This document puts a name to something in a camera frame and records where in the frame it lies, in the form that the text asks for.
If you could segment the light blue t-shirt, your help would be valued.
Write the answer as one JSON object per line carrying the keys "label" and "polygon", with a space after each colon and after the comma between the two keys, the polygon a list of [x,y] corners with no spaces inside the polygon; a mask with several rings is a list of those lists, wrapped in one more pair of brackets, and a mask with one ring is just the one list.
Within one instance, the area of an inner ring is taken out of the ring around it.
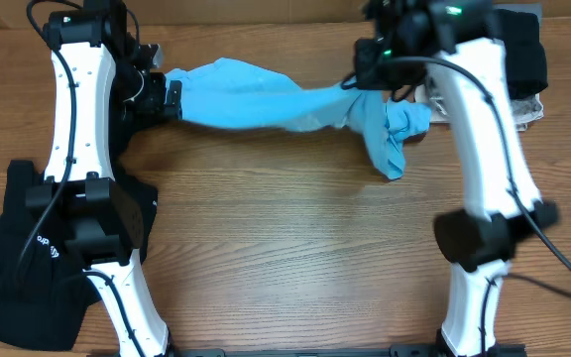
{"label": "light blue t-shirt", "polygon": [[393,102],[380,90],[340,84],[304,89],[285,74],[237,59],[175,68],[166,79],[181,83],[181,118],[193,124],[292,133],[347,127],[363,137],[374,168],[389,180],[404,175],[404,143],[430,128],[431,109],[425,104]]}

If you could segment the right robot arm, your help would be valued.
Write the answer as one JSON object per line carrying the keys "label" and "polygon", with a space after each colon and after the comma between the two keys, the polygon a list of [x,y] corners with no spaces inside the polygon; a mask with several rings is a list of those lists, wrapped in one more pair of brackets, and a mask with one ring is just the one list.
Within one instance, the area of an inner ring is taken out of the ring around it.
{"label": "right robot arm", "polygon": [[356,43],[355,86],[396,90],[420,79],[443,96],[464,183],[461,209],[438,215],[436,243],[449,262],[446,316],[430,344],[400,344],[394,356],[521,356],[494,326],[516,248],[556,223],[514,126],[506,48],[489,1],[371,1],[374,36]]}

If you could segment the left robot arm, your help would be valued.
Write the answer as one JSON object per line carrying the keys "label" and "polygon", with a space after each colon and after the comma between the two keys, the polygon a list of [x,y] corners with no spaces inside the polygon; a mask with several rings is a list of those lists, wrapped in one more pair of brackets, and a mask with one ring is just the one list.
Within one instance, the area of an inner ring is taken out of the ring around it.
{"label": "left robot arm", "polygon": [[121,1],[63,1],[37,33],[52,54],[57,97],[49,162],[26,194],[34,233],[47,234],[99,293],[120,355],[172,356],[142,268],[142,207],[114,165],[135,132],[180,118],[182,85],[167,81],[160,46],[141,42]]}

